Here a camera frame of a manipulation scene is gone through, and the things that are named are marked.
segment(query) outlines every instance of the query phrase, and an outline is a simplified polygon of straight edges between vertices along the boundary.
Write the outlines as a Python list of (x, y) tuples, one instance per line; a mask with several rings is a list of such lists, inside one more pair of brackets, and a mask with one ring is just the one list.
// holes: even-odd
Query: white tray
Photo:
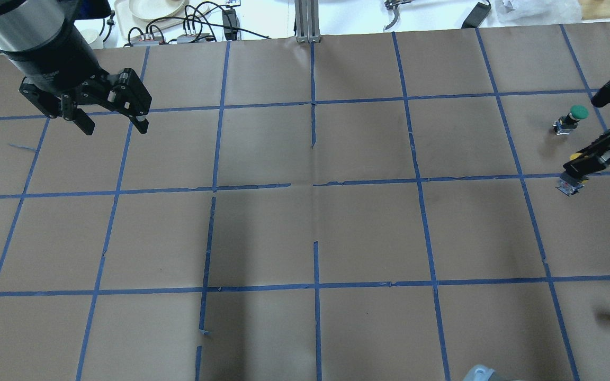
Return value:
[[(183, 3), (188, 5), (190, 0), (183, 0)], [(199, 11), (203, 13), (208, 12), (208, 10), (209, 7), (207, 4), (202, 5), (199, 9)], [(128, 39), (129, 31), (134, 26), (137, 26), (138, 28), (142, 29), (143, 32), (146, 32), (145, 27), (149, 21), (139, 19), (138, 17), (135, 17), (133, 13), (131, 13), (131, 10), (129, 10), (129, 0), (116, 0), (116, 2), (114, 2), (114, 16), (116, 17), (116, 24), (119, 27), (121, 36), (125, 39)], [(177, 12), (177, 14), (174, 14), (174, 16), (185, 17), (185, 7), (183, 6), (179, 12)], [(157, 21), (156, 25), (161, 29), (166, 29), (180, 24), (182, 24), (182, 20), (174, 19)]]

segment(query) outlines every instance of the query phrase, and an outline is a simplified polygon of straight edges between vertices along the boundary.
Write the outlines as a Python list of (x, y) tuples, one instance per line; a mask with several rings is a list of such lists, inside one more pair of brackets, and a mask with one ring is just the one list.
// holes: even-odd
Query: metal frame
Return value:
[(295, 40), (319, 42), (319, 0), (295, 0)]

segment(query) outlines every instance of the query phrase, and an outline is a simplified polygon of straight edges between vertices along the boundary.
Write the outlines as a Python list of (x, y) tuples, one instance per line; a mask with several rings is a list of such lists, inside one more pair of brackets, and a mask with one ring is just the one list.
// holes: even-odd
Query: wooden block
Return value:
[(610, 19), (610, 0), (578, 0), (583, 20)]

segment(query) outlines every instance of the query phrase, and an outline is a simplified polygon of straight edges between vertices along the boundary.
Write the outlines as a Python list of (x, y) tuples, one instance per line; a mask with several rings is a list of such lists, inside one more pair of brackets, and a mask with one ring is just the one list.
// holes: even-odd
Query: light blue object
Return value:
[(470, 369), (463, 381), (489, 381), (494, 373), (496, 373), (496, 371), (491, 368), (476, 365)]

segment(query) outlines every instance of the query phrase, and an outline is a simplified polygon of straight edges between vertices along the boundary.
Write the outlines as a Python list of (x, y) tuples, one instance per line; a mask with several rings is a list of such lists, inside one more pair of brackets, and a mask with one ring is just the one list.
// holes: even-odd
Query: white bowl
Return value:
[(183, 0), (129, 0), (129, 10), (141, 20), (154, 20), (176, 14)]

